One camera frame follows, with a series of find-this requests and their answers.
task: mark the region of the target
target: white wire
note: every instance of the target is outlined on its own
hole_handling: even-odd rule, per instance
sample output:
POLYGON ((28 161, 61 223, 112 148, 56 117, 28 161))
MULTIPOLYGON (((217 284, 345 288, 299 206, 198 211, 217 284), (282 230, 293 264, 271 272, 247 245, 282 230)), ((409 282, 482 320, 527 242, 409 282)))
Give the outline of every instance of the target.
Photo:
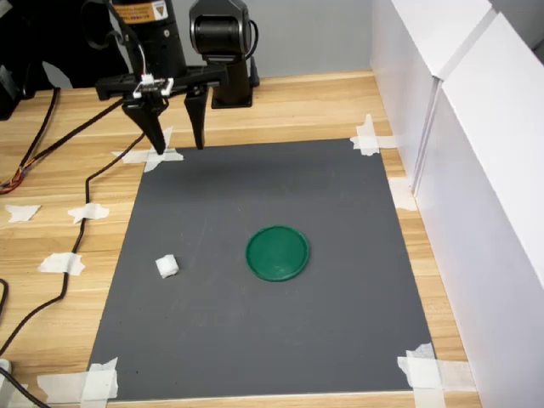
POLYGON ((144 75, 147 74, 147 64, 145 63, 145 54, 144 54, 144 49, 142 48, 141 45, 138 45, 138 48, 139 48, 139 52, 142 54, 142 63, 144 64, 144 75))

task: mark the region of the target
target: green plastic lid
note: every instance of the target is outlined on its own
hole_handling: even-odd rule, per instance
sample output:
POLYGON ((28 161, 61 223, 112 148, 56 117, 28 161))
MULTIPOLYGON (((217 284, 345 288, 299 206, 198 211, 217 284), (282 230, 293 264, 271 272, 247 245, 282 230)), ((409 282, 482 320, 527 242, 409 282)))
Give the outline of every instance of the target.
POLYGON ((246 260, 253 273, 270 282, 300 274, 309 259, 306 237, 296 229, 274 225, 261 229, 247 243, 246 260))

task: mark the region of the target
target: masking tape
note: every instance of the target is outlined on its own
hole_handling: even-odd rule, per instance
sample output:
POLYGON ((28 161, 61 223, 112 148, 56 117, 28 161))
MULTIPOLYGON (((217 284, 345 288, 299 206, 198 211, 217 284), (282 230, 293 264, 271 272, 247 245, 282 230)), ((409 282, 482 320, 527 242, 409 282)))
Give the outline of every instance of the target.
POLYGON ((11 213, 9 223, 24 223, 30 221, 42 206, 10 206, 6 204, 5 207, 11 213))
POLYGON ((81 404, 104 408, 117 397, 117 358, 106 364, 92 364, 89 371, 38 376, 37 384, 48 395, 48 404, 81 404))
POLYGON ((397 363, 414 390, 416 408, 445 407, 444 391, 477 391, 470 365, 436 360, 431 343, 407 350, 406 357, 398 357, 397 363))
POLYGON ((45 258, 37 270, 49 274, 64 274, 79 276, 85 269, 82 256, 72 252, 52 253, 45 258))
POLYGON ((380 149, 397 148, 394 136, 376 136, 371 114, 366 115, 365 123, 357 127, 357 136, 350 140, 354 144, 354 150, 360 150, 363 156, 375 155, 380 149))
POLYGON ((102 219, 110 215, 108 208, 102 207, 100 204, 89 202, 85 207, 74 208, 68 212, 74 218, 74 224, 79 223, 82 219, 102 219))
POLYGON ((417 211, 416 199, 411 193, 410 181, 406 177, 389 178, 389 188, 395 208, 417 211))
MULTIPOLYGON (((170 139, 172 138, 173 127, 166 129, 164 134, 164 143, 167 147, 164 150, 164 153, 159 155, 156 150, 151 147, 149 150, 134 150, 129 151, 123 158, 123 163, 126 164, 135 164, 135 163, 145 163, 144 173, 148 173, 151 170, 155 170, 156 167, 162 162, 181 162, 184 157, 180 155, 175 149, 168 149, 170 145, 170 139)), ((114 156, 120 156, 120 151, 112 151, 114 156)))

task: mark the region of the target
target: wooden tabletop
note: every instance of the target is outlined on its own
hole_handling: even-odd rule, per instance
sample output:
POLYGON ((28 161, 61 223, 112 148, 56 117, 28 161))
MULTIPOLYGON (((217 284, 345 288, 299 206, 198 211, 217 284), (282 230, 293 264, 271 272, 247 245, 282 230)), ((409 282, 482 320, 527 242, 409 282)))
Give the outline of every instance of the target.
MULTIPOLYGON (((0 122, 0 179, 13 174, 42 124, 50 92, 23 101, 7 122, 0 122)), ((174 126, 171 147, 194 144, 184 100, 173 99, 161 116, 174 126)), ((92 89, 63 90, 41 148, 96 115, 107 105, 92 89)), ((208 110, 207 145, 347 139, 371 113, 377 134, 391 135, 374 76, 350 72, 263 80, 251 109, 208 110)), ((3 343, 19 321, 37 305, 60 293, 61 275, 43 274, 37 266, 52 252, 69 252, 79 227, 68 210, 85 202, 84 181, 124 150, 140 134, 121 109, 110 113, 31 170, 15 192, 0 196, 0 276, 10 284, 0 325, 3 343), (31 222, 8 224, 5 204, 42 205, 31 222)), ((137 149, 149 148, 147 140, 137 149)), ((382 150, 388 177, 404 177, 397 150, 382 150)), ((3 356, 14 374, 38 398, 37 376, 81 372, 88 359, 115 272, 122 241, 139 187, 143 164, 119 163, 91 184, 93 201, 110 209, 106 219, 88 223, 79 253, 86 269, 72 277, 65 299, 36 315, 3 356)), ((398 210, 399 220, 440 360, 465 361, 461 339, 419 212, 398 210)), ((447 394, 448 407, 480 407, 476 393, 447 394)), ((110 402, 112 406, 414 406, 412 392, 203 399, 162 403, 110 402)))

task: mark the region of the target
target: white panel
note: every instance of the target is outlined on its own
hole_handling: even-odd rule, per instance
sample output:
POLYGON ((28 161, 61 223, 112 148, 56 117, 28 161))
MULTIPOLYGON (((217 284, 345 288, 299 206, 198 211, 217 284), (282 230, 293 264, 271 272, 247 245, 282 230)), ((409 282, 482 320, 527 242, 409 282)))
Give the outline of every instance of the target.
POLYGON ((541 406, 544 291, 442 92, 417 202, 484 408, 541 406))
POLYGON ((438 80, 425 66, 391 0, 374 2, 372 69, 406 175, 412 181, 438 80))
POLYGON ((393 4, 436 77, 491 10, 488 0, 393 0, 393 4))
POLYGON ((544 283, 544 66, 499 15, 444 91, 544 283))

